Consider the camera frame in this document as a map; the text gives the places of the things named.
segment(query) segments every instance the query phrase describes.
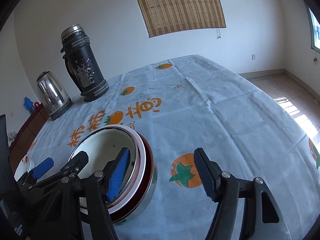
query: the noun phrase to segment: blue bottle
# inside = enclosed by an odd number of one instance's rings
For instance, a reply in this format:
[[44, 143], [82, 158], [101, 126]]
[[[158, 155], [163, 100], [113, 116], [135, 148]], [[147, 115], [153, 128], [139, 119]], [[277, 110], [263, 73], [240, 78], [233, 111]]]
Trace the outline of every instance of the blue bottle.
[[33, 114], [36, 111], [35, 107], [33, 106], [33, 102], [27, 97], [24, 98], [23, 105], [27, 110], [29, 110], [30, 114]]

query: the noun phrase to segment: table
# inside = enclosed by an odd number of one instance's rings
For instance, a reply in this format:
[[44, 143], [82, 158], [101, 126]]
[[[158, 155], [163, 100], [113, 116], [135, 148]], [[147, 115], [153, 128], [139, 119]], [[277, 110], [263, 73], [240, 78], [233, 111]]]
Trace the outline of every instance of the table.
[[[320, 213], [319, 171], [309, 139], [273, 99], [241, 76], [199, 55], [166, 60], [108, 80], [109, 91], [49, 119], [29, 153], [35, 165], [47, 157], [56, 173], [90, 132], [122, 123], [149, 142], [158, 166], [150, 205], [116, 227], [120, 239], [204, 239], [216, 204], [205, 194], [192, 153], [235, 177], [262, 177], [277, 201], [292, 239], [301, 240]], [[232, 239], [238, 239], [242, 199]], [[90, 228], [84, 224], [86, 239]]]

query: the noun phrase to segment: wooden cabinet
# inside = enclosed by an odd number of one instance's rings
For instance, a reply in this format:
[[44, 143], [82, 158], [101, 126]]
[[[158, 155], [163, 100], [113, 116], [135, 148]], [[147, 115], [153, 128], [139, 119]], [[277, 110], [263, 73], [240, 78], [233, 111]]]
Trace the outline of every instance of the wooden cabinet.
[[49, 115], [43, 104], [41, 104], [19, 130], [17, 137], [9, 147], [9, 162], [13, 174], [48, 119]]

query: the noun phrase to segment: floor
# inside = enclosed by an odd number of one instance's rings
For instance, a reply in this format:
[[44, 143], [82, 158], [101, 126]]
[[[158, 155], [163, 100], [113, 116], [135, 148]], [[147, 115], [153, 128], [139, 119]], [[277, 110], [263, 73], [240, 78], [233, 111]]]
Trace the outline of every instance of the floor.
[[248, 79], [276, 101], [320, 149], [320, 102], [285, 74]]

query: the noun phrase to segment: black thermos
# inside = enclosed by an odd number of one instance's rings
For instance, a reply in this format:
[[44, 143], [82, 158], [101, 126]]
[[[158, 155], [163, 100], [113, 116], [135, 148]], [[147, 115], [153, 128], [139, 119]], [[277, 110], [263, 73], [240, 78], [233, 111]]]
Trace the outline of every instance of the black thermos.
[[84, 97], [90, 102], [109, 89], [90, 47], [90, 39], [81, 25], [73, 25], [61, 34], [63, 59], [67, 71]]

